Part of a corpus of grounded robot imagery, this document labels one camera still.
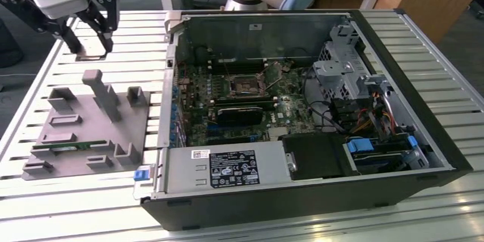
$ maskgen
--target blue latch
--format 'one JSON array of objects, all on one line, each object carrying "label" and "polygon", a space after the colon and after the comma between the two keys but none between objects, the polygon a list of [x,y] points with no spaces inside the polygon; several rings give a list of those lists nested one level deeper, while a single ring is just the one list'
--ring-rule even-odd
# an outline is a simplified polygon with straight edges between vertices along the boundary
[{"label": "blue latch", "polygon": [[419,146],[418,140],[415,139],[415,137],[411,135],[409,138],[409,143],[413,145],[413,148],[417,148]]},{"label": "blue latch", "polygon": [[347,145],[351,153],[375,150],[369,138],[354,139]]},{"label": "blue latch", "polygon": [[149,181],[150,180],[150,170],[149,169],[137,170],[134,179],[135,179],[135,181]]}]

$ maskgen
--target power supply label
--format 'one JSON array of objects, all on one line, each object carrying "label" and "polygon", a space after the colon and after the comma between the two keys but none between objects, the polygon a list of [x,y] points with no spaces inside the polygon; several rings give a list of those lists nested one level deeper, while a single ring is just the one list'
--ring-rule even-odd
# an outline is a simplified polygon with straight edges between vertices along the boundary
[{"label": "power supply label", "polygon": [[211,185],[226,188],[261,184],[254,150],[211,153]]}]

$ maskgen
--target table surface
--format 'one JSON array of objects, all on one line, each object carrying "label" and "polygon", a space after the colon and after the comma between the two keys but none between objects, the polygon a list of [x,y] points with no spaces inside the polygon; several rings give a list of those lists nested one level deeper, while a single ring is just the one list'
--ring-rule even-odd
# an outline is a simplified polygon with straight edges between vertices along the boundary
[{"label": "table surface", "polygon": [[[66,44],[54,50],[0,140],[0,241],[475,241],[484,234],[484,101],[445,56],[394,11],[365,11],[382,42],[446,127],[475,172],[429,188],[397,206],[306,216],[185,232],[167,232],[134,199],[134,172],[38,181],[21,178],[51,105],[54,87],[91,94],[81,84],[86,69],[102,69],[117,92],[141,86],[151,92],[145,164],[157,162],[166,67],[165,11],[123,11],[114,52],[79,62]],[[98,34],[75,20],[85,45]],[[369,61],[382,66],[370,50]]]}]

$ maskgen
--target motherboard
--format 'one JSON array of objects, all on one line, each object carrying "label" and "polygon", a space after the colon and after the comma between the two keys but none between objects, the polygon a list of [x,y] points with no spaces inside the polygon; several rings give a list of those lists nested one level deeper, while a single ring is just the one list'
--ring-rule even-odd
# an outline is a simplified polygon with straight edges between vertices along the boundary
[{"label": "motherboard", "polygon": [[277,141],[318,129],[290,60],[181,65],[187,146]]}]

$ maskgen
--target sticker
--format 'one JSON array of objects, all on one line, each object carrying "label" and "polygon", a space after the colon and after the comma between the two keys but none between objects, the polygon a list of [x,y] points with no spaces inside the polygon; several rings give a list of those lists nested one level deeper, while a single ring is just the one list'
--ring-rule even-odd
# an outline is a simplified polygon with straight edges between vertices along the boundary
[{"label": "sticker", "polygon": [[193,159],[206,159],[210,157],[211,150],[193,150],[191,158]]},{"label": "sticker", "polygon": [[250,31],[262,31],[263,24],[250,24]]},{"label": "sticker", "polygon": [[207,154],[211,158],[214,188],[261,184],[254,150]]},{"label": "sticker", "polygon": [[51,148],[51,151],[54,151],[54,152],[71,151],[71,150],[78,150],[78,148],[77,147],[55,147],[55,148]]}]

